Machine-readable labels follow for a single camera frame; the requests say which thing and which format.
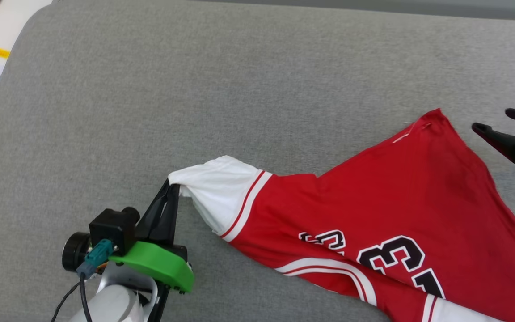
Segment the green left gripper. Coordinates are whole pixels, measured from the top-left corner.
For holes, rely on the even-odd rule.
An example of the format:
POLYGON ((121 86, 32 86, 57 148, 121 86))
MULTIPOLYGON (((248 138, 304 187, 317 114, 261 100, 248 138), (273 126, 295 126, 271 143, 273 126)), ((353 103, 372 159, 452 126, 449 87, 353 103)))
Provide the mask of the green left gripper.
POLYGON ((194 272, 188 261, 154 243, 173 246, 179 203, 179 185, 166 179, 138 222, 138 240, 126 255, 114 255, 109 261, 123 263, 180 292, 190 293, 194 287, 194 272))

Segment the black cylindrical left gripper motor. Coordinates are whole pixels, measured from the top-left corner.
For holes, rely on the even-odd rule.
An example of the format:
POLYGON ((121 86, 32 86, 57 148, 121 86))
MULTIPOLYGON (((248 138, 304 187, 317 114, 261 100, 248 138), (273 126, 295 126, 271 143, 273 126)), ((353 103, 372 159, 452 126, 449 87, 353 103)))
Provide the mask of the black cylindrical left gripper motor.
POLYGON ((62 265, 65 271, 75 272, 84 262, 84 258, 91 248, 89 233, 76 232, 72 234, 63 247, 62 265))

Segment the red white basketball jersey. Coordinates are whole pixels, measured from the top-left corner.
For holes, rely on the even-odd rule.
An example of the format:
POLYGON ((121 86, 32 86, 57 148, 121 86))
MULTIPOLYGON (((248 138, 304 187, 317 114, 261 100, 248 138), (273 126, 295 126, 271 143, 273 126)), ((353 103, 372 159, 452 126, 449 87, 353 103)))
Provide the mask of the red white basketball jersey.
POLYGON ((392 322, 515 322, 515 215, 440 109, 320 177, 222 156, 168 179, 247 257, 392 322))

